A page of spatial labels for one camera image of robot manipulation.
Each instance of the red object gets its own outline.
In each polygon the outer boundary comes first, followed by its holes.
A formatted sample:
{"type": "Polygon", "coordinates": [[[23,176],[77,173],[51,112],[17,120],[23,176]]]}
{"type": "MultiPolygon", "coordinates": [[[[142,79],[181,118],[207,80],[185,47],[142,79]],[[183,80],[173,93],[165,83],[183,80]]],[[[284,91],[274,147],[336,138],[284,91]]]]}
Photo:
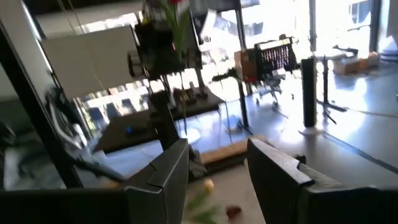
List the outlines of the red object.
{"type": "Polygon", "coordinates": [[[242,213],[242,208],[236,205],[230,205],[225,208],[225,213],[229,219],[234,219],[242,213]]]}
{"type": "Polygon", "coordinates": [[[184,0],[169,0],[169,3],[178,4],[178,3],[182,2],[182,1],[184,1],[184,0]]]}

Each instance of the tripod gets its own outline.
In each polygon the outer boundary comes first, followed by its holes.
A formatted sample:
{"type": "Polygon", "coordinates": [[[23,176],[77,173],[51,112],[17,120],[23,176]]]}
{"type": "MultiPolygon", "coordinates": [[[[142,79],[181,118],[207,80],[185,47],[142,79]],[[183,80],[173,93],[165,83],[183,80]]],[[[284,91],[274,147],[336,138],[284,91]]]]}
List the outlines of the tripod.
{"type": "Polygon", "coordinates": [[[325,55],[323,56],[322,64],[323,64],[323,101],[317,100],[317,103],[319,103],[323,106],[322,114],[324,116],[326,116],[327,118],[329,118],[332,122],[337,124],[336,121],[329,115],[328,108],[331,108],[333,110],[337,110],[340,112],[346,112],[347,108],[337,106],[337,105],[329,102],[329,99],[328,99],[328,71],[329,71],[329,68],[328,68],[328,60],[326,59],[325,55]]]}

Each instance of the ceiling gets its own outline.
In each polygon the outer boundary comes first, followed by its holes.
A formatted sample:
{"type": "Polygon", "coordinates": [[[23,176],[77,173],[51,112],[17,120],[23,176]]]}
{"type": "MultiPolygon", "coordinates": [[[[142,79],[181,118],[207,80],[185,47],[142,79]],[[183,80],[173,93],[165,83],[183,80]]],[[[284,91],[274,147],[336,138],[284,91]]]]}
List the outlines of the ceiling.
{"type": "MultiPolygon", "coordinates": [[[[61,12],[58,0],[23,0],[33,15],[42,15],[54,12],[61,12]]],[[[66,9],[71,9],[69,1],[72,2],[75,9],[111,4],[117,2],[133,2],[140,0],[61,0],[66,9]]]]}

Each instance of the yellow object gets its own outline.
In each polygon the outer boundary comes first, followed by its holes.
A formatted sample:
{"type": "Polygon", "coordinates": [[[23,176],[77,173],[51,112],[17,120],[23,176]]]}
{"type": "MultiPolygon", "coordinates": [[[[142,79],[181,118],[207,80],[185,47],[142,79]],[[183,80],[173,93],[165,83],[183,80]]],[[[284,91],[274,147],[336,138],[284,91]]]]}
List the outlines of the yellow object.
{"type": "Polygon", "coordinates": [[[214,189],[214,183],[210,179],[205,179],[205,181],[203,182],[203,185],[205,186],[205,190],[209,193],[212,192],[214,189]]]}

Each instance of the white panel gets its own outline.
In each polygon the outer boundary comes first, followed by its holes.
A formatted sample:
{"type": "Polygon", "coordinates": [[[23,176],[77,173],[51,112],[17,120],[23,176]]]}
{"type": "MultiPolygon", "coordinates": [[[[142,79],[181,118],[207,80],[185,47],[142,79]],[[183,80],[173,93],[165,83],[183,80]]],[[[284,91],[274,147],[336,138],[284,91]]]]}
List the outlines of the white panel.
{"type": "Polygon", "coordinates": [[[134,81],[127,63],[127,53],[137,52],[130,26],[43,40],[42,45],[68,98],[134,81]]]}

